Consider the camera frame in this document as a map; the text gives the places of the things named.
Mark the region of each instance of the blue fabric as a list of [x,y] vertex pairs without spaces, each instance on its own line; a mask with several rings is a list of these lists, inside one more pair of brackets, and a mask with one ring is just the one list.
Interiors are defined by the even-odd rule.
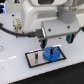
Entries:
[[60,59],[61,52],[56,47],[47,47],[43,50],[43,57],[48,61],[57,61]]

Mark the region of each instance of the white table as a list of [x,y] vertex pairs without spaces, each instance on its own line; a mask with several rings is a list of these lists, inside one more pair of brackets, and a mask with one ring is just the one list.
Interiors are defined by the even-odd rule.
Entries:
[[[84,26],[84,14],[77,15],[80,26]],[[4,27],[14,31],[13,18],[20,18],[20,13],[0,15],[0,22]],[[29,68],[25,53],[31,50],[40,49],[38,39],[16,38],[0,30],[0,84],[12,83],[22,79],[30,78],[38,74],[56,70],[84,61],[84,33],[81,31],[75,38],[73,44],[67,44],[65,36],[62,39],[50,39],[47,46],[60,45],[66,60]]]

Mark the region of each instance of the metal plate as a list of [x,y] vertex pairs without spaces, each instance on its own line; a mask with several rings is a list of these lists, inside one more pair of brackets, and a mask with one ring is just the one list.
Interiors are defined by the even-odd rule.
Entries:
[[46,33],[46,38],[52,38],[77,32],[79,30],[79,22],[77,18],[75,18],[75,21],[72,24],[65,24],[59,19],[56,19],[44,21],[43,27]]
[[[61,50],[60,50],[60,52],[61,52],[61,56],[58,61],[65,60],[66,57],[64,56],[64,54],[62,53]],[[35,59],[35,53],[38,53],[38,59]],[[48,63],[52,63],[52,62],[47,61],[43,58],[43,50],[38,50],[38,51],[26,53],[26,58],[27,58],[28,65],[30,68],[41,66],[44,64],[48,64]]]

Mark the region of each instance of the cable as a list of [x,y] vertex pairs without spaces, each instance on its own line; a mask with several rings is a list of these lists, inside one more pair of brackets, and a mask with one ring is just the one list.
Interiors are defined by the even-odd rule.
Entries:
[[0,29],[8,34],[15,35],[15,36],[21,36],[21,37],[37,37],[37,38],[42,38],[44,37],[42,29],[37,29],[36,31],[29,32],[27,34],[20,34],[20,33],[15,33],[13,31],[10,31],[2,26],[0,26]]
[[12,34],[12,35],[15,35],[15,36],[21,36],[21,37],[33,37],[33,33],[27,33],[27,34],[20,34],[20,33],[15,33],[13,31],[10,31],[2,26],[0,26],[0,29],[6,33],[9,33],[9,34]]

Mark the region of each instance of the black base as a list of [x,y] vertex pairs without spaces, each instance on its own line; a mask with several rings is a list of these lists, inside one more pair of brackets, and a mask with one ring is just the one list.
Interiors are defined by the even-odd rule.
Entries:
[[[60,58],[58,61],[62,61],[62,60],[67,59],[66,56],[64,55],[64,53],[61,51],[61,49],[59,47],[57,47],[57,48],[60,50],[60,52],[61,52],[61,54],[63,56],[63,58]],[[35,65],[35,66],[31,66],[31,64],[29,62],[29,59],[27,57],[27,54],[30,54],[30,53],[33,53],[33,52],[29,52],[29,53],[26,53],[25,54],[26,55],[27,62],[28,62],[28,65],[29,65],[30,68],[34,68],[34,67],[42,66],[42,65],[45,65],[45,64],[53,63],[53,62],[46,62],[46,63],[38,64],[38,65]]]

